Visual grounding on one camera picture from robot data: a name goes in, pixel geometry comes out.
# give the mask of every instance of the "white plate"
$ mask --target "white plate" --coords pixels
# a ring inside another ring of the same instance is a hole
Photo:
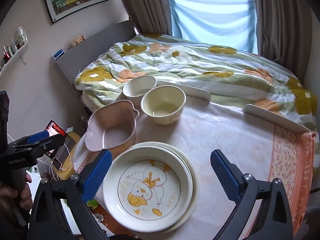
[[[110,215],[137,232],[157,232],[175,224],[189,207],[193,183],[173,152],[138,146],[119,155],[103,180]]]
[[[192,164],[191,160],[182,151],[180,151],[176,147],[174,147],[170,144],[167,144],[167,143],[163,143],[163,142],[142,142],[142,143],[138,143],[138,144],[133,145],[131,148],[134,148],[136,146],[142,146],[142,145],[155,145],[155,146],[164,147],[164,148],[167,148],[168,150],[173,151],[185,162],[185,164],[189,168],[189,171],[190,171],[190,174],[192,177],[193,193],[192,193],[190,205],[188,206],[188,209],[185,212],[185,214],[179,219],[178,222],[176,222],[171,227],[161,231],[161,233],[168,233],[172,230],[175,230],[176,228],[181,226],[184,222],[186,222],[187,219],[191,216],[191,214],[195,210],[196,205],[198,203],[199,195],[200,195],[198,174],[197,174],[196,168]]]

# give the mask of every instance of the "gray headboard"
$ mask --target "gray headboard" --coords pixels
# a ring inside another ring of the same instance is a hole
[[[109,26],[65,52],[56,63],[73,85],[75,77],[97,57],[117,42],[125,42],[136,36],[130,21]]]

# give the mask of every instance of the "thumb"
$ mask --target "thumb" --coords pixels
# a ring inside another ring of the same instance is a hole
[[[4,184],[0,186],[0,198],[1,197],[16,198],[17,196],[18,196],[18,192],[15,189]]]

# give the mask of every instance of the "wall shelf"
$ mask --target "wall shelf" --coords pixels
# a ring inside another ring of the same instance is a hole
[[[23,54],[26,52],[26,50],[29,48],[29,42],[27,41],[26,44],[24,44],[17,52],[12,56],[11,59],[1,68],[0,71],[0,78],[4,75],[4,73],[10,68],[17,59],[21,59],[24,65],[26,64],[22,58]]]

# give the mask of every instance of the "wooden floor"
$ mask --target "wooden floor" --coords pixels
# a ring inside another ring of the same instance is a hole
[[[105,211],[101,205],[99,205],[95,210],[92,210],[91,212],[93,214],[98,213],[102,215],[102,223],[115,235],[126,234],[135,237],[135,234],[133,234],[130,230],[121,226],[117,221],[115,221],[114,218],[111,217],[110,214],[107,211]]]

